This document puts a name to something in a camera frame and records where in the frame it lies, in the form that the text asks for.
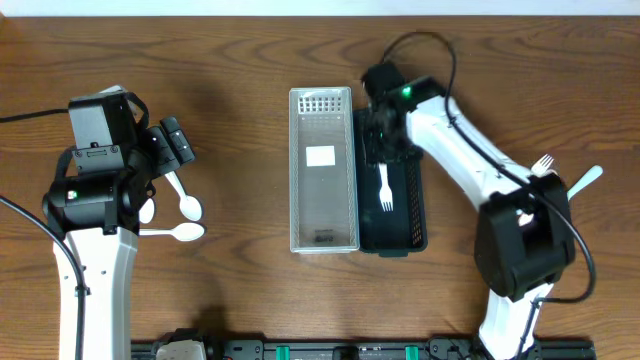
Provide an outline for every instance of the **wooden table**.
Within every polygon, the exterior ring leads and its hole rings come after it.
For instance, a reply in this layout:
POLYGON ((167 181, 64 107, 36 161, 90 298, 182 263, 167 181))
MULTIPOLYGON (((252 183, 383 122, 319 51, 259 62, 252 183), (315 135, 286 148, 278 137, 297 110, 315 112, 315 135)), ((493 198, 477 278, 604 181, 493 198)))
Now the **wooden table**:
MULTIPOLYGON (((0 115, 65 106, 122 84, 152 123, 179 117, 198 159, 180 174, 204 204, 206 236, 140 241, 131 290, 134 339, 177 327, 272 339, 426 338, 473 334, 487 286, 473 261, 475 213, 423 161, 428 248, 408 258, 289 251, 288 91, 349 85, 393 37, 417 28, 453 39, 454 94, 477 127, 522 164, 545 153, 573 184, 605 174, 572 201, 598 265, 595 296, 545 305, 537 334, 595 341, 601 359, 637 357, 640 342, 640 21, 638 18, 100 18, 5 19, 0 115)), ((407 76, 447 79, 423 42, 397 54, 407 76)), ((0 191, 41 215, 67 116, 4 124, 0 191)), ((158 180, 153 226, 184 218, 158 180)), ((52 243, 0 209, 0 354, 57 356, 59 288, 52 243)), ((583 291, 578 254, 554 294, 583 291)))

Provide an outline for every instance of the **green led light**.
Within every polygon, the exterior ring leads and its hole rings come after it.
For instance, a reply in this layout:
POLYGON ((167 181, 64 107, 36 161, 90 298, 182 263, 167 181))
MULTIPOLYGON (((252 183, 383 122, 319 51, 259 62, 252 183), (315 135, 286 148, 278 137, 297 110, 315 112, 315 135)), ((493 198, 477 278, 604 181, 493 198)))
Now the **green led light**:
POLYGON ((402 96, 404 97, 409 97, 411 96, 411 87, 407 86, 406 88, 402 89, 402 96))

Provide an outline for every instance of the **black cable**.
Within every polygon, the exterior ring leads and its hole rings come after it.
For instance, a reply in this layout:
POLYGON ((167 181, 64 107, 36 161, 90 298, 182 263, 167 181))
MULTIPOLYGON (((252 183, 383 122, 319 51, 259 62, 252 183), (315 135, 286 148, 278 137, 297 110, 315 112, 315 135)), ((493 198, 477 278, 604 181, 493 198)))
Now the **black cable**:
POLYGON ((595 285, 596 285, 596 267, 595 267, 595 263, 593 261, 593 257, 591 256, 591 252, 589 251, 589 248, 587 247, 586 242, 584 241, 584 239, 582 238, 582 236, 580 235, 578 230, 575 228, 575 226, 573 226, 571 221, 569 221, 569 219, 567 219, 562 214, 560 209, 558 209, 558 207, 553 202, 551 202, 544 194, 538 192, 536 189, 534 189, 531 186, 529 186, 529 184, 526 181, 520 179, 516 175, 512 174, 511 172, 509 172, 501 164, 499 164, 491 156, 489 156, 486 152, 484 152, 476 143, 473 142, 473 140, 471 140, 467 136, 467 134, 464 133, 464 131, 462 131, 462 129, 460 128, 460 126, 456 122, 455 116, 451 115, 451 110, 449 108, 449 99, 451 98, 451 89, 453 88, 453 81, 454 81, 455 76, 456 76, 456 68, 457 68, 457 65, 458 65, 458 60, 457 60, 457 57, 456 57, 455 50, 453 49, 453 46, 451 45, 451 43, 449 41, 447 41, 447 39, 445 39, 439 33, 430 32, 430 31, 414 31, 414 32, 405 33, 405 34, 401 35, 400 37, 398 37, 395 41, 393 41, 385 49, 385 51, 383 53, 383 56, 382 56, 381 62, 387 61, 387 59, 389 58, 389 56, 393 52, 393 49, 398 44, 400 44, 402 41, 404 41, 406 39, 409 39, 411 37, 414 37, 414 36, 426 36, 426 37, 429 37, 429 38, 432 38, 432 39, 436 39, 440 43, 442 43, 447 48, 447 50, 449 51, 449 55, 451 56, 451 75, 449 77, 449 84, 447 85, 447 88, 446 88, 446 91, 445 91, 445 95, 444 95, 444 110, 445 110, 445 113, 447 114, 447 118, 449 119, 450 125, 456 130, 456 132, 460 135, 460 137, 462 137, 464 139, 464 141, 473 150, 475 150, 478 153, 478 155, 480 155, 484 160, 486 160, 489 164, 491 164, 491 166, 496 168, 496 170, 498 170, 498 172, 500 174, 504 175, 509 180, 513 181, 514 183, 518 184, 522 188, 526 189, 529 192, 529 194, 533 195, 533 197, 535 199, 540 201, 544 206, 546 206, 556 216, 558 216, 558 218, 560 218, 560 220, 562 220, 562 223, 569 229, 569 231, 573 234, 573 237, 578 242, 578 245, 580 246, 580 250, 582 250, 582 253, 584 254, 585 261, 587 263, 587 269, 589 270, 589 284, 587 285, 587 289, 584 291, 584 293, 582 293, 581 295, 579 295, 577 297, 574 297, 574 298, 541 297, 541 298, 536 298, 531 302, 531 311, 529 313, 529 318, 527 319, 527 324, 525 326, 524 334, 523 334, 522 338, 520 339, 520 345, 518 347, 518 352, 517 352, 517 355, 516 355, 516 359, 519 360, 520 356, 522 355, 522 349, 523 349, 524 344, 526 342, 527 335, 529 334, 529 331, 531 330, 531 326, 533 324, 533 318, 535 317, 536 310, 540 308, 540 303, 547 302, 547 303, 556 303, 556 304, 576 304, 576 303, 582 302, 582 301, 586 300, 587 298, 589 298, 589 296, 591 296, 591 294, 593 294, 593 291, 594 291, 595 285))
POLYGON ((24 119, 31 119, 34 117, 49 116, 54 114, 66 114, 68 112, 69 112, 68 109, 51 109, 51 110, 38 111, 35 113, 29 113, 29 114, 7 116, 7 117, 0 118, 0 124, 24 120, 24 119))
POLYGON ((82 345, 84 340, 84 312, 85 312, 84 305, 85 305, 85 296, 86 296, 87 287, 85 286, 85 283, 84 283, 84 276, 82 274, 82 269, 80 269, 80 265, 78 265, 78 262, 76 261, 76 258, 73 256, 73 253, 71 252, 71 250, 69 250, 69 247, 67 247, 67 245, 65 245, 65 243, 62 242, 62 240, 59 239, 58 236, 53 232, 53 230, 51 230, 51 228, 48 227, 45 223, 40 221, 37 217, 35 217, 29 211, 22 208, 20 205, 14 203, 13 201, 7 199, 2 195, 0 195, 0 203, 6 205, 7 207, 17 212, 18 214, 24 216, 29 221, 34 223, 37 227, 42 229, 42 231, 44 231, 47 235, 49 235, 49 237, 53 240, 53 242, 60 247, 64 255, 69 260, 69 263, 71 264, 71 268, 73 268, 73 272, 76 276, 76 282, 77 282, 76 296, 78 297, 78 320, 77 320, 77 327, 76 327, 76 360, 82 360, 82 351, 83 351, 82 345))

